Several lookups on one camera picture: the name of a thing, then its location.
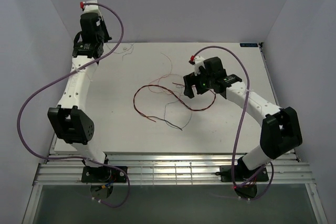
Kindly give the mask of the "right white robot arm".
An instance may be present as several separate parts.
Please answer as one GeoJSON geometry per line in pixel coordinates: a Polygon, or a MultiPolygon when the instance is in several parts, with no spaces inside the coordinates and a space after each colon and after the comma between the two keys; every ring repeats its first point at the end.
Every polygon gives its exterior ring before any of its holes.
{"type": "Polygon", "coordinates": [[[185,96],[192,99],[195,94],[212,90],[241,107],[261,127],[259,144],[236,165],[240,179],[250,180],[261,165],[302,144],[299,120],[293,108],[281,108],[250,91],[240,77],[226,73],[218,57],[192,56],[189,63],[194,71],[183,78],[185,96]]]}

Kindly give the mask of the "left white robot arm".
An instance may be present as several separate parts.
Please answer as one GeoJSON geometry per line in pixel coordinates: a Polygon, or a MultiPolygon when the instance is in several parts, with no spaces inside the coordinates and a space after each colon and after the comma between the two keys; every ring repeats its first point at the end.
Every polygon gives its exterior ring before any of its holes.
{"type": "Polygon", "coordinates": [[[72,67],[64,93],[55,108],[49,108],[47,116],[58,139],[74,147],[83,156],[87,166],[94,167],[93,175],[105,182],[111,177],[111,168],[104,163],[105,153],[93,140],[95,125],[86,115],[85,105],[92,77],[98,68],[94,60],[103,54],[106,34],[103,20],[97,13],[85,13],[80,17],[81,31],[74,40],[72,67]]]}

